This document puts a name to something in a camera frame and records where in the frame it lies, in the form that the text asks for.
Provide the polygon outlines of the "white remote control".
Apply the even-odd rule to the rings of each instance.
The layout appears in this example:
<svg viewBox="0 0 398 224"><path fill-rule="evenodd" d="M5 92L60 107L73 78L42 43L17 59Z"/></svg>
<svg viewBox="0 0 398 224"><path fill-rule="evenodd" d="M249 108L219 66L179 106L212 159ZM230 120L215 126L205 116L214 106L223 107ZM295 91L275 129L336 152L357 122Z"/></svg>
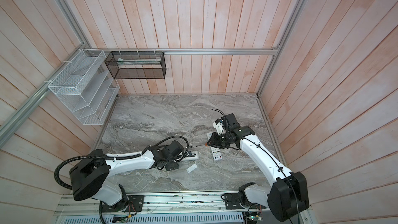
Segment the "white remote control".
<svg viewBox="0 0 398 224"><path fill-rule="evenodd" d="M195 161L199 159L199 152L198 151L189 151L187 156L184 157L183 161Z"/></svg>
<svg viewBox="0 0 398 224"><path fill-rule="evenodd" d="M210 145L207 145L207 146L210 147L210 149L211 149L211 154L212 154L212 157L213 157L214 161L221 161L222 160L222 154L221 154L220 149L219 148L214 148L214 147L212 147Z"/></svg>

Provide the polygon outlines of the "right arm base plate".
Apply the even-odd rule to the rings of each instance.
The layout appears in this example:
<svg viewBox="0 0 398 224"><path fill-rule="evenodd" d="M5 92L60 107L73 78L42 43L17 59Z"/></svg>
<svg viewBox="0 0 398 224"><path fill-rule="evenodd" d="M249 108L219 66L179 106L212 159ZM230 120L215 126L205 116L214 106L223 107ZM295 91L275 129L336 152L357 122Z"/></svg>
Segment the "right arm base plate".
<svg viewBox="0 0 398 224"><path fill-rule="evenodd" d="M225 193L221 196L225 202L226 209L244 209L249 207L262 207L257 203L251 203L247 200L243 193Z"/></svg>

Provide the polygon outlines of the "white battery cover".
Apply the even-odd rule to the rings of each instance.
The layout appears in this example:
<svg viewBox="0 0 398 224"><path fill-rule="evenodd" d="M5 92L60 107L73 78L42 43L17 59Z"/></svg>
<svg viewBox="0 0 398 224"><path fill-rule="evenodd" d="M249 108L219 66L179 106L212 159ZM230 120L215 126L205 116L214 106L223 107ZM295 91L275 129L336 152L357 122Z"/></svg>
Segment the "white battery cover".
<svg viewBox="0 0 398 224"><path fill-rule="evenodd" d="M191 173L192 171L194 171L197 168L197 164L193 164L190 167L187 168L187 172Z"/></svg>

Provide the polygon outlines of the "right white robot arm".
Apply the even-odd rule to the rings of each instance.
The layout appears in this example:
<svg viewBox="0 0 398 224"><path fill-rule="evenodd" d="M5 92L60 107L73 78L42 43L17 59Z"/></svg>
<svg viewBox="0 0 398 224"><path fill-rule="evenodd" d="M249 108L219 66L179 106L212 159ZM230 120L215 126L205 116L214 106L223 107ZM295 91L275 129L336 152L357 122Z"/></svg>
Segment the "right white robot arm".
<svg viewBox="0 0 398 224"><path fill-rule="evenodd" d="M241 126L234 114L224 115L213 123L216 129L207 146L218 149L236 148L246 153L267 179L270 189L254 182L239 187L237 193L225 194L228 209L253 206L268 207L280 222L309 208L307 180L301 172L292 172L261 143L254 130Z"/></svg>

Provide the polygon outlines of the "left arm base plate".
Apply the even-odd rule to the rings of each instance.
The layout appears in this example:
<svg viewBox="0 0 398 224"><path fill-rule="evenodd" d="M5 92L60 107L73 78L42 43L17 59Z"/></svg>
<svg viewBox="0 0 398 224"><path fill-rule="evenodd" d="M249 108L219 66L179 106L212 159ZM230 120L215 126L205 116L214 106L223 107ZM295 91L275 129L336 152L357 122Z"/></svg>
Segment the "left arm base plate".
<svg viewBox="0 0 398 224"><path fill-rule="evenodd" d="M113 206L109 206L103 202L100 204L100 210L102 213L131 212L134 214L142 211L144 199L144 195L131 195L127 196L127 199L122 199Z"/></svg>

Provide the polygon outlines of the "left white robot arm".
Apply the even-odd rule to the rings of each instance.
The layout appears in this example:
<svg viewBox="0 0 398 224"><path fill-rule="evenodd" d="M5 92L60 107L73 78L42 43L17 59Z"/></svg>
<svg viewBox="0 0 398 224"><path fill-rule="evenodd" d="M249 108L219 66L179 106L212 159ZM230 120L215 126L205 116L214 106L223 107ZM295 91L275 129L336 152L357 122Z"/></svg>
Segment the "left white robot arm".
<svg viewBox="0 0 398 224"><path fill-rule="evenodd" d="M97 149L69 171L74 200L91 198L102 201L115 211L124 211L130 199L121 184L110 181L111 177L143 169L175 170L187 152L178 141L165 146L149 146L141 152L116 155Z"/></svg>

